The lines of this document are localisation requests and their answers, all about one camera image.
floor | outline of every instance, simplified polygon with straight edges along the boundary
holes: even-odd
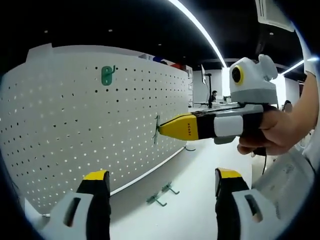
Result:
[[[237,152],[238,139],[215,145],[213,139],[189,142],[183,150],[162,167],[111,197],[112,240],[212,240],[217,238],[215,213],[215,169],[233,169],[252,184],[250,155]],[[159,201],[146,200],[172,181],[172,189]]]

metal hook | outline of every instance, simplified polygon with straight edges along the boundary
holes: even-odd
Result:
[[[164,207],[164,206],[167,205],[167,203],[161,203],[161,202],[159,202],[159,201],[158,201],[158,198],[159,198],[158,193],[155,193],[155,194],[153,194],[151,197],[149,197],[149,198],[146,200],[146,202],[147,202],[148,204],[152,204],[152,203],[154,203],[154,202],[157,202],[157,203],[160,204],[162,207]]]
[[[165,185],[163,188],[162,188],[162,192],[164,192],[164,193],[166,193],[166,192],[168,192],[169,190],[171,191],[171,192],[173,192],[175,195],[178,195],[179,193],[180,193],[180,191],[174,191],[172,188],[171,188],[171,183],[172,182],[169,182],[167,185]]]
[[[156,126],[155,126],[155,132],[154,132],[154,136],[152,137],[154,140],[154,146],[157,145],[157,137],[158,137],[158,130],[159,130],[159,120],[160,120],[160,115],[156,116]]]

pegboard hook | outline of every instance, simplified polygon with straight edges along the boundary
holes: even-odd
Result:
[[[104,66],[101,69],[101,83],[104,86],[109,86],[112,83],[112,74],[116,72],[116,65],[113,66]]]
[[[166,193],[168,192],[169,190],[171,192],[173,192],[175,195],[178,195],[180,193],[180,191],[174,191],[172,188],[171,188],[171,183],[172,182],[169,182],[167,185],[165,185],[163,188],[162,188],[162,192],[163,193]]]
[[[154,132],[154,135],[152,137],[154,146],[157,145],[157,137],[158,137],[158,131],[159,131],[160,115],[157,115],[155,119],[156,119],[155,132]]]
[[[160,204],[162,207],[165,207],[167,205],[167,203],[161,203],[158,201],[159,195],[158,193],[153,194],[151,197],[149,197],[146,202],[148,204],[152,204],[154,202],[157,202],[158,204]]]

human hand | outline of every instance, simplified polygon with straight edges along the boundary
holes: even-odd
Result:
[[[260,125],[262,131],[256,131],[239,138],[237,149],[245,155],[256,148],[266,148],[267,155],[281,155],[292,148],[299,140],[297,126],[290,113],[279,110],[267,111],[263,114]]]

monitor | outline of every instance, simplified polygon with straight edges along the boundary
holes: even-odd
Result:
[[[205,72],[204,66],[202,66],[202,64],[201,64],[201,76],[202,76],[203,84],[207,85],[207,83],[206,83],[206,72]]]

